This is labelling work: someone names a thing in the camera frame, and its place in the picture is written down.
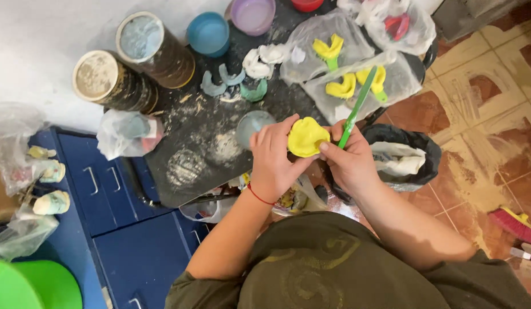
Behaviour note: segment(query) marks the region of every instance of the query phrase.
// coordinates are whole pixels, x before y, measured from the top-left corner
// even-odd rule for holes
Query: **green spatula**
[[[353,127],[355,126],[355,123],[357,122],[357,112],[361,108],[361,105],[363,105],[363,102],[365,101],[366,95],[368,94],[370,90],[370,86],[372,85],[372,81],[374,80],[374,76],[376,75],[376,71],[378,71],[378,67],[374,66],[372,67],[372,70],[370,70],[370,73],[368,77],[366,78],[365,83],[363,84],[363,87],[359,90],[359,95],[357,96],[357,101],[355,102],[355,106],[353,107],[353,110],[351,110],[350,116],[347,118],[346,123],[344,123],[344,134],[342,135],[342,138],[338,142],[338,147],[344,149],[346,146],[347,140],[350,137],[351,130],[353,130]]]

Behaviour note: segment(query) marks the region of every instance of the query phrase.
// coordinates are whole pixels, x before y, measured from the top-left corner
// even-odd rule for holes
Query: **green bucket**
[[[0,309],[79,309],[80,289],[72,274],[52,261],[0,260]]]

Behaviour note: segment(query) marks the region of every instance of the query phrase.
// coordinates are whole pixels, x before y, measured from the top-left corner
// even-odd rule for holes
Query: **yellow dental impression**
[[[359,81],[359,84],[363,85],[365,83],[366,78],[368,77],[370,73],[370,70],[372,70],[372,68],[358,71],[355,74],[357,76],[357,80]],[[386,80],[386,68],[384,66],[378,66],[378,71],[376,72],[376,75],[374,76],[374,80],[372,81],[370,90],[376,96],[376,99],[382,103],[385,103],[387,101],[387,95],[384,91],[385,80]]]
[[[301,158],[318,154],[319,145],[330,142],[330,133],[320,126],[315,119],[305,117],[292,125],[289,133],[289,151]]]
[[[342,99],[349,99],[355,93],[356,84],[356,75],[353,73],[346,73],[344,74],[344,81],[341,84],[332,81],[326,84],[325,91],[328,95]]]
[[[315,39],[315,41],[313,41],[313,49],[317,55],[326,62],[330,72],[332,72],[338,69],[338,56],[339,52],[342,50],[344,39],[337,34],[333,34],[330,37],[330,41],[331,45],[328,46],[320,39]]]

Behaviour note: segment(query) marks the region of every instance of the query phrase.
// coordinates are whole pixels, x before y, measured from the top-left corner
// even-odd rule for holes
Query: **drawer handle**
[[[115,180],[117,181],[117,189],[113,192],[118,192],[120,191],[120,183],[119,183],[119,179],[117,177],[117,172],[115,172],[115,168],[114,167],[110,167],[107,169],[108,171],[112,171],[112,175],[115,177]]]
[[[141,304],[139,303],[139,299],[132,298],[132,299],[128,300],[128,303],[130,303],[130,304],[133,303],[133,302],[136,303],[136,306],[137,306],[138,309],[141,309]]]
[[[192,230],[192,233],[195,233],[195,236],[197,237],[198,244],[200,245],[200,238],[198,237],[197,231]]]
[[[93,176],[92,168],[91,167],[87,167],[87,168],[84,168],[82,171],[83,172],[85,172],[85,171],[89,171],[90,172],[90,176],[92,177],[92,181],[94,183],[94,187],[96,188],[96,191],[94,191],[94,193],[91,193],[90,195],[96,194],[99,191],[99,189],[97,189],[97,183],[96,183],[96,179]]]

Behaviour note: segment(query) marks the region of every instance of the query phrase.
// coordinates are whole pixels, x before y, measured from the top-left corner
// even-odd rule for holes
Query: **blue bowl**
[[[212,58],[223,56],[229,49],[228,22],[218,13],[202,13],[187,27],[187,40],[200,54]]]

